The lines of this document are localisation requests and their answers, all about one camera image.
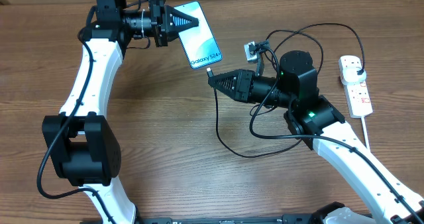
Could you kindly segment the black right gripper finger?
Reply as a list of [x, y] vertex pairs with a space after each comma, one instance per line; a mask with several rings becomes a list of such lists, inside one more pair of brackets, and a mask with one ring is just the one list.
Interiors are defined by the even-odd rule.
[[222, 74], [214, 74], [212, 70], [207, 71], [208, 84], [212, 88], [223, 87], [225, 89], [234, 89], [237, 86], [239, 72], [237, 70]]
[[233, 100], [236, 99], [236, 92], [235, 90], [232, 89], [232, 87], [227, 87], [224, 85], [216, 85], [215, 89]]

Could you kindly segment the Samsung Galaxy smartphone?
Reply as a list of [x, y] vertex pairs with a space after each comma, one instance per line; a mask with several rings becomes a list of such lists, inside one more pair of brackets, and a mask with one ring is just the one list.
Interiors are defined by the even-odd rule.
[[191, 68], [198, 69], [221, 61], [223, 56], [199, 2], [192, 1], [175, 9], [199, 20], [197, 27], [179, 33], [180, 42]]

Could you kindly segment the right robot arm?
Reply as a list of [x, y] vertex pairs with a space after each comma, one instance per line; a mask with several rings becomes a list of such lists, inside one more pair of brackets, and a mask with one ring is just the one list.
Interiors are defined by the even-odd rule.
[[285, 53], [277, 75], [267, 78], [252, 70], [213, 74], [208, 84], [231, 99], [283, 107], [288, 135], [300, 139], [324, 158], [365, 203], [375, 223], [422, 223], [423, 197], [403, 185], [362, 144], [345, 117], [317, 87], [317, 70], [309, 53]]

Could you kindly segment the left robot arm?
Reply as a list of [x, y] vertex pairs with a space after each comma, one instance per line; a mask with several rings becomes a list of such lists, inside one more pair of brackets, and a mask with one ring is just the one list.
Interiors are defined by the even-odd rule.
[[198, 19], [166, 0], [96, 0], [78, 32], [83, 53], [74, 86], [57, 115], [42, 122], [47, 150], [58, 177], [85, 193], [102, 223], [140, 223], [136, 205], [119, 179], [120, 145], [107, 122], [113, 80], [131, 40], [147, 39], [158, 47], [196, 27]]

